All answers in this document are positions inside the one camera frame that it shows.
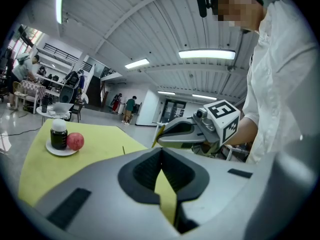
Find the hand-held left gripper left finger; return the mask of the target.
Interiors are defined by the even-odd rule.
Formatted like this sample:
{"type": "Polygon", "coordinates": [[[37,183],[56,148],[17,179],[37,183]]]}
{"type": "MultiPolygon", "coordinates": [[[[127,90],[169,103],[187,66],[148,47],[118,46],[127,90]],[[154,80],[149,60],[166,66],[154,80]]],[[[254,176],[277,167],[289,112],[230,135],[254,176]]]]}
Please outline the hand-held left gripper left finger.
{"type": "Polygon", "coordinates": [[[92,163],[36,203],[49,222],[80,240],[172,240],[155,193],[162,150],[151,148],[92,163]]]}

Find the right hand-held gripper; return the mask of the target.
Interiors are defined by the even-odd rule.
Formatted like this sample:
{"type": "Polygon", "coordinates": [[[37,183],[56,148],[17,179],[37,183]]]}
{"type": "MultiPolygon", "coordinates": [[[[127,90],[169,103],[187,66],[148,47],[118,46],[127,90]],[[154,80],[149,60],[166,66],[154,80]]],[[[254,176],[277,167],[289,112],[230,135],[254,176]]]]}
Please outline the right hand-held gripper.
{"type": "Polygon", "coordinates": [[[177,117],[166,124],[157,143],[164,148],[191,149],[206,140],[221,147],[237,133],[240,115],[226,100],[205,104],[193,117],[177,117]]]}

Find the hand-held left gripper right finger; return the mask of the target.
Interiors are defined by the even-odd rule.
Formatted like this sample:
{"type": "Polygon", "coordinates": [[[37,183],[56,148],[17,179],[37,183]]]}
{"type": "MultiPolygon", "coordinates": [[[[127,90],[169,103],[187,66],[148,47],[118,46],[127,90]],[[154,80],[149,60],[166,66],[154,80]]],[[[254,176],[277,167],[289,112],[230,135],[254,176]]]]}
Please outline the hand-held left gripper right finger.
{"type": "Polygon", "coordinates": [[[258,164],[208,158],[163,148],[165,164],[187,179],[177,193],[172,240],[254,240],[251,220],[270,177],[272,155],[258,164]]]}

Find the person's right hand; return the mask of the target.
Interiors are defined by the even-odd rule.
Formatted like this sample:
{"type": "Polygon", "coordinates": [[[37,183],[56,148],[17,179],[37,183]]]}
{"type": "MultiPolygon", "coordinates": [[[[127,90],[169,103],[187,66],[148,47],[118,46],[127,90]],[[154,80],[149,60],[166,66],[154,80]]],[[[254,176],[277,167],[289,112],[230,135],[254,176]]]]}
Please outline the person's right hand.
{"type": "Polygon", "coordinates": [[[220,153],[221,148],[217,143],[203,142],[193,144],[191,150],[196,155],[215,158],[220,153]]]}

